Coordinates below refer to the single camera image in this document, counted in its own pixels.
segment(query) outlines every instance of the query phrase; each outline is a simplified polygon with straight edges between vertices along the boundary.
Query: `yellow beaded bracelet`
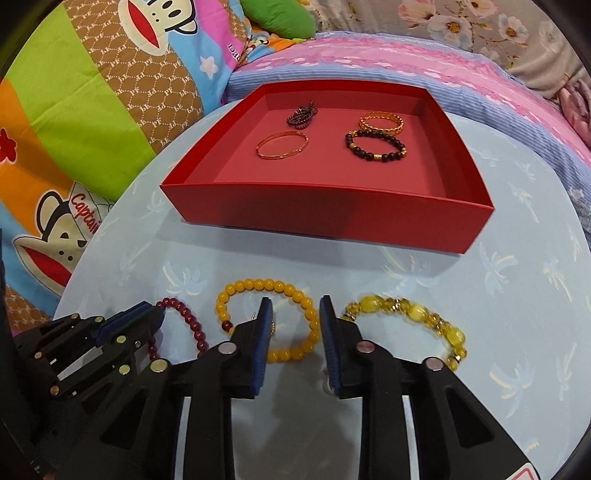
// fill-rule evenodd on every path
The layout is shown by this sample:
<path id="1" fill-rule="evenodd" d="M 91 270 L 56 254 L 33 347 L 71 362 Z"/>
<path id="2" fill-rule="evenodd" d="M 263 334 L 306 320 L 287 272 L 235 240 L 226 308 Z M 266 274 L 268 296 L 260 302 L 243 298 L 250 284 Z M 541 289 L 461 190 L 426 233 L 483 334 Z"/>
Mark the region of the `yellow beaded bracelet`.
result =
<path id="1" fill-rule="evenodd" d="M 457 327 L 443 320 L 437 313 L 418 303 L 411 303 L 407 299 L 384 299 L 379 295 L 367 295 L 361 300 L 349 303 L 343 314 L 345 320 L 354 322 L 359 313 L 402 313 L 417 323 L 424 323 L 430 329 L 444 337 L 452 348 L 451 354 L 446 359 L 446 365 L 451 371 L 456 371 L 468 351 L 464 347 L 466 336 Z"/>
<path id="2" fill-rule="evenodd" d="M 283 293 L 286 297 L 290 297 L 295 303 L 299 304 L 304 310 L 304 317 L 308 320 L 310 333 L 300 346 L 293 348 L 282 348 L 279 350 L 269 349 L 267 354 L 267 363 L 274 364 L 276 362 L 288 362 L 289 360 L 301 360 L 307 353 L 314 351 L 314 345 L 320 341 L 320 322 L 318 320 L 318 311 L 314 308 L 314 301 L 310 297 L 306 297 L 304 292 L 296 290 L 296 288 L 288 283 L 280 280 L 273 280 L 267 278 L 263 280 L 258 278 L 253 280 L 247 278 L 245 280 L 238 280 L 234 283 L 229 283 L 217 296 L 216 313 L 217 318 L 222 322 L 222 330 L 232 336 L 234 333 L 234 325 L 230 321 L 230 313 L 228 312 L 227 303 L 230 297 L 236 293 L 241 293 L 245 290 L 256 291 L 274 291 L 276 293 Z M 275 324 L 271 334 L 275 333 Z"/>

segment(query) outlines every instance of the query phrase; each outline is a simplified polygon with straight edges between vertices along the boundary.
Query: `dark red beaded bracelet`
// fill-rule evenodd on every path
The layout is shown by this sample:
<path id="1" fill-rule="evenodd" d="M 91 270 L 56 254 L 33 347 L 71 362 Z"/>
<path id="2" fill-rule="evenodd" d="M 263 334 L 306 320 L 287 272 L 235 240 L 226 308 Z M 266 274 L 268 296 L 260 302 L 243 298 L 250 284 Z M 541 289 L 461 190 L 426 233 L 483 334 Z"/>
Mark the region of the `dark red beaded bracelet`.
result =
<path id="1" fill-rule="evenodd" d="M 179 299 L 169 299 L 168 297 L 164 297 L 161 301 L 156 302 L 156 306 L 162 309 L 172 308 L 181 314 L 185 323 L 189 325 L 191 331 L 194 332 L 193 338 L 195 338 L 195 341 L 197 342 L 197 350 L 199 352 L 197 353 L 197 358 L 207 351 L 209 344 L 205 341 L 206 335 L 203 331 L 203 326 L 197 321 L 197 317 L 191 313 L 191 309 L 187 307 L 184 302 Z M 148 340 L 148 352 L 150 353 L 150 360 L 157 360 L 160 358 L 158 356 L 156 339 L 154 337 Z"/>

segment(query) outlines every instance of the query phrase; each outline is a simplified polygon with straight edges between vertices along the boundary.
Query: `yellow crystal bracelet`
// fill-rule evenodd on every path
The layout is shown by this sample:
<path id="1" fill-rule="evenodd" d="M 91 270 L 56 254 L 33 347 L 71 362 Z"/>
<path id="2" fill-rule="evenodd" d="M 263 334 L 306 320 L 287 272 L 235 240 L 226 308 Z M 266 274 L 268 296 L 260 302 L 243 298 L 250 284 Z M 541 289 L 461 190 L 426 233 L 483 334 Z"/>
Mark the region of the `yellow crystal bracelet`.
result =
<path id="1" fill-rule="evenodd" d="M 456 371 L 468 351 L 464 347 L 466 336 L 457 327 L 443 320 L 437 313 L 430 312 L 418 303 L 411 303 L 407 299 L 382 298 L 379 295 L 367 295 L 359 301 L 349 303 L 343 314 L 345 320 L 354 322 L 360 313 L 402 313 L 417 323 L 424 323 L 427 327 L 444 337 L 452 347 L 451 354 L 445 360 L 450 370 Z"/>

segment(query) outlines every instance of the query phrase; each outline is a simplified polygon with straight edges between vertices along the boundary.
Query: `cartoon monkey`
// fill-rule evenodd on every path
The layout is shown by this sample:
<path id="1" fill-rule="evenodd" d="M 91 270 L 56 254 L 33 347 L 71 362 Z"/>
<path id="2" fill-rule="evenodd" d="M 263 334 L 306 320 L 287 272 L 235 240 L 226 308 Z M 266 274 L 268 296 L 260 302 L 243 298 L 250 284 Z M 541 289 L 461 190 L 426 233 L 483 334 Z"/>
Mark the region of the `cartoon monkey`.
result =
<path id="1" fill-rule="evenodd" d="M 37 206 L 41 238 L 19 236 L 13 240 L 25 268 L 53 293 L 61 295 L 80 260 L 87 240 L 70 210 L 69 201 L 47 192 Z"/>

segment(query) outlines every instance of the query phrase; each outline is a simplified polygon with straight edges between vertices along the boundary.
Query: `star print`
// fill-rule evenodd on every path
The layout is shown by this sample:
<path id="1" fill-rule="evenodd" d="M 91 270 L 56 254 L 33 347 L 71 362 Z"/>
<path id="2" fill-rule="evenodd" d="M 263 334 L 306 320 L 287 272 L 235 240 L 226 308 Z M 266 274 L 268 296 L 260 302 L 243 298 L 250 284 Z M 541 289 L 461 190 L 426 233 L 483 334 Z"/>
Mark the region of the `star print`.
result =
<path id="1" fill-rule="evenodd" d="M 215 61 L 213 60 L 213 57 L 207 57 L 206 59 L 204 59 L 203 57 L 200 57 L 200 58 L 201 58 L 201 66 L 199 67 L 199 70 L 201 70 L 203 73 L 206 73 L 207 78 L 212 80 L 213 75 L 215 73 L 217 73 L 219 68 L 217 67 Z"/>
<path id="2" fill-rule="evenodd" d="M 15 163 L 17 160 L 17 143 L 8 138 L 6 130 L 0 128 L 0 164 L 8 160 L 9 163 Z"/>

